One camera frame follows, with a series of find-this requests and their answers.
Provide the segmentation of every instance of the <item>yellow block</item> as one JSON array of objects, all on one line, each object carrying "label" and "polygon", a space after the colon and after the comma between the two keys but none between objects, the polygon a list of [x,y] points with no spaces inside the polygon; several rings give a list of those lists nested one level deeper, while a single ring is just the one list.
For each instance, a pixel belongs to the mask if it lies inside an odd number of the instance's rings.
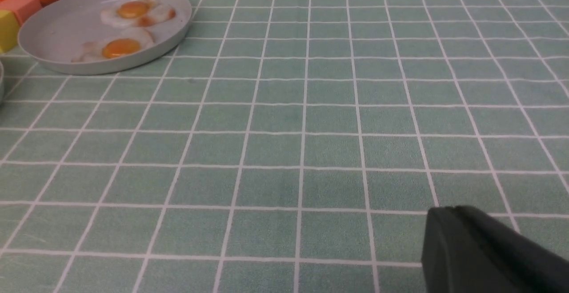
[{"label": "yellow block", "polygon": [[0,53],[12,50],[18,44],[20,24],[11,11],[0,10]]}]

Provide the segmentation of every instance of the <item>egg yolk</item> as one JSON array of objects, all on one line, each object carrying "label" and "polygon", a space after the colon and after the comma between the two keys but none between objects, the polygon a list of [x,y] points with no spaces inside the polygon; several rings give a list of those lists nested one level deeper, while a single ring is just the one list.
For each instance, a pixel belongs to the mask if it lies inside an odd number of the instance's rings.
[{"label": "egg yolk", "polygon": [[104,48],[102,55],[105,58],[116,58],[132,54],[140,51],[140,43],[131,38],[119,38],[108,43]]},{"label": "egg yolk", "polygon": [[116,13],[122,18],[136,18],[146,14],[149,9],[150,7],[148,4],[140,1],[133,1],[122,4]]}]

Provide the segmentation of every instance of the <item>toy fried egg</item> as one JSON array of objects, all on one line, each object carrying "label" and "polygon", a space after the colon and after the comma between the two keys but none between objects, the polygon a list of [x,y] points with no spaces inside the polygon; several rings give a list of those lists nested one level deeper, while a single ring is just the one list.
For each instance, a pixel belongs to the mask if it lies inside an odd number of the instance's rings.
[{"label": "toy fried egg", "polygon": [[152,34],[144,28],[128,28],[117,36],[87,42],[71,62],[96,62],[133,54],[153,46]]},{"label": "toy fried egg", "polygon": [[114,4],[101,11],[101,22],[105,25],[126,29],[146,27],[166,22],[176,16],[171,5],[158,0],[129,0]]}]

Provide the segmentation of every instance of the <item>black object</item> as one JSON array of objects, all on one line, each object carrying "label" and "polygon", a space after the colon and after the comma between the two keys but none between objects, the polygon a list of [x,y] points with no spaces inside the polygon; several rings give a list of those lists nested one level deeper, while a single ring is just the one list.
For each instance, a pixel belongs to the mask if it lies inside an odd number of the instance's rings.
[{"label": "black object", "polygon": [[421,262],[429,293],[569,293],[569,262],[472,206],[429,210]]}]

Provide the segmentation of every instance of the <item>gray plate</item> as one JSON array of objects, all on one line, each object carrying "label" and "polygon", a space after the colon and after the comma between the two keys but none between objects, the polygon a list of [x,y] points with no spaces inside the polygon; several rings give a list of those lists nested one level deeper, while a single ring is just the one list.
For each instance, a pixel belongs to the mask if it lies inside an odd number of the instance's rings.
[{"label": "gray plate", "polygon": [[103,8],[120,0],[60,0],[31,16],[18,33],[22,49],[39,64],[65,74],[95,75],[120,72],[154,60],[174,48],[184,38],[191,21],[189,0],[158,0],[172,5],[176,17],[147,28],[155,44],[128,56],[98,62],[72,63],[81,44],[116,36],[120,29],[104,25]]}]

